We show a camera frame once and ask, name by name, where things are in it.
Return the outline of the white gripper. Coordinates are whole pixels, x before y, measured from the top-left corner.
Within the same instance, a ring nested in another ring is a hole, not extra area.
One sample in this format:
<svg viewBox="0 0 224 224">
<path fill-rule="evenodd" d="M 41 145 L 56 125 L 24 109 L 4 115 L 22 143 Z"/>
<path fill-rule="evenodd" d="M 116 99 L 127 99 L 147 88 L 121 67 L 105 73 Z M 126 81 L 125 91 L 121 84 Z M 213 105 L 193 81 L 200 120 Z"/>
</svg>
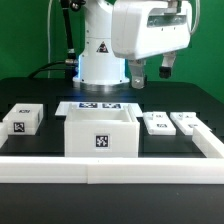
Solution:
<svg viewBox="0 0 224 224">
<path fill-rule="evenodd" d="M 111 45 L 116 57 L 128 61 L 131 85 L 145 86 L 143 58 L 163 54 L 159 76 L 168 79 L 176 50 L 190 42 L 192 7 L 182 1 L 180 8 L 164 0 L 117 0 L 112 11 Z"/>
</svg>

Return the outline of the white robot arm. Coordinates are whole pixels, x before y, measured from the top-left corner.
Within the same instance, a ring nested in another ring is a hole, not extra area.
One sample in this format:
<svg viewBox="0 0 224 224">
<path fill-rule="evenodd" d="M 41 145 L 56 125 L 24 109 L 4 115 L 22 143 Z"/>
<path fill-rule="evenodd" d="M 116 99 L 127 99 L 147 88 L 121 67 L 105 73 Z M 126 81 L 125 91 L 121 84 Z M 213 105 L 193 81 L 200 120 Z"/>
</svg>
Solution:
<svg viewBox="0 0 224 224">
<path fill-rule="evenodd" d="M 200 0 L 59 0 L 63 11 L 69 78 L 92 91 L 145 86 L 146 59 L 161 55 L 159 76 L 168 78 L 176 52 L 186 48 L 200 21 Z M 85 10 L 85 45 L 73 47 L 70 11 Z"/>
</svg>

